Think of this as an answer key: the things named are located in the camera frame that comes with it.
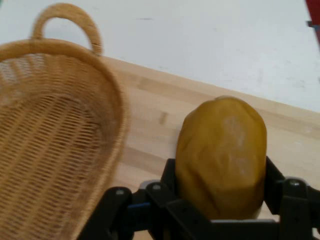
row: woven basket rim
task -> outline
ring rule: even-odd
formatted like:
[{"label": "woven basket rim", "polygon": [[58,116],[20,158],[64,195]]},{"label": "woven basket rim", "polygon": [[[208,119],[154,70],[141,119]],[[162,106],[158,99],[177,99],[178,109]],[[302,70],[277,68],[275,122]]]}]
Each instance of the woven basket rim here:
[{"label": "woven basket rim", "polygon": [[[102,59],[103,56],[100,56],[99,54],[94,53],[92,50],[89,50],[76,43],[52,38],[25,39],[0,45],[0,63],[9,59],[17,59],[28,54],[63,55],[76,58],[88,65],[91,65],[96,70],[101,72],[105,79],[110,80],[109,82],[112,83],[112,87],[114,88],[115,94],[118,98],[121,116],[119,119],[119,128],[115,134],[115,141],[113,141],[111,146],[111,153],[106,158],[105,162],[108,163],[109,166],[115,166],[117,158],[121,154],[121,149],[129,130],[129,101],[123,84],[119,82],[110,72],[106,66],[106,63]],[[94,209],[97,203],[96,201],[102,196],[101,189],[105,189],[104,184],[106,181],[107,179],[104,174],[98,176],[97,183],[92,189],[92,193],[90,195],[91,198],[88,199],[86,204],[83,206],[83,213],[81,213],[80,219],[78,219],[77,226],[75,229],[73,229],[73,234],[71,236],[72,239],[75,239],[80,233],[82,227]]]}]

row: yellow dough ball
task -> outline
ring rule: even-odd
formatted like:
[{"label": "yellow dough ball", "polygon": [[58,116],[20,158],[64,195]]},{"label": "yellow dough ball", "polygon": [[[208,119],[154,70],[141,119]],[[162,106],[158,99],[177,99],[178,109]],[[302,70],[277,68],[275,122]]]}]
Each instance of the yellow dough ball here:
[{"label": "yellow dough ball", "polygon": [[222,96],[184,120],[176,149],[179,194],[209,219],[251,219],[264,199],[267,130],[246,102]]}]

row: wooden table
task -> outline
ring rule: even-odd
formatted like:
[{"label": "wooden table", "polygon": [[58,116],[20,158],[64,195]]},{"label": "wooden table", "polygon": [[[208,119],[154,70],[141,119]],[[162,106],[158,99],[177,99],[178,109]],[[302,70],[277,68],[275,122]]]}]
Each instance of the wooden table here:
[{"label": "wooden table", "polygon": [[[175,157],[185,116],[204,101],[230,95],[246,101],[263,117],[268,134],[267,155],[279,170],[320,189],[320,113],[112,58],[105,61],[126,85],[132,114],[113,186],[128,187],[135,192],[140,183],[159,179],[167,158]],[[276,219],[265,205],[259,218]],[[140,232],[135,239],[151,238]]]}]

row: red object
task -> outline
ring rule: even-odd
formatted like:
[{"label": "red object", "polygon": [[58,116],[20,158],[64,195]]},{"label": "red object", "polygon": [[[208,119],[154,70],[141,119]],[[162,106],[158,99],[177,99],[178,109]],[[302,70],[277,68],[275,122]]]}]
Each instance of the red object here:
[{"label": "red object", "polygon": [[320,25],[320,0],[306,0],[312,25]]}]

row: wooden tabletop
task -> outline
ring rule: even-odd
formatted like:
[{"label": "wooden tabletop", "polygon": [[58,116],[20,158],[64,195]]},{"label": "wooden tabletop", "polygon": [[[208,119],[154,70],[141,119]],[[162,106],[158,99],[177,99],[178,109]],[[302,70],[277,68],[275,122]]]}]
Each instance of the wooden tabletop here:
[{"label": "wooden tabletop", "polygon": [[[126,85],[131,128],[113,186],[135,192],[140,183],[159,179],[176,143],[185,116],[221,95],[253,106],[267,127],[267,155],[285,176],[303,178],[320,189],[320,113],[106,58],[110,70]],[[277,219],[265,206],[259,218]],[[140,232],[134,239],[151,239]]]}]

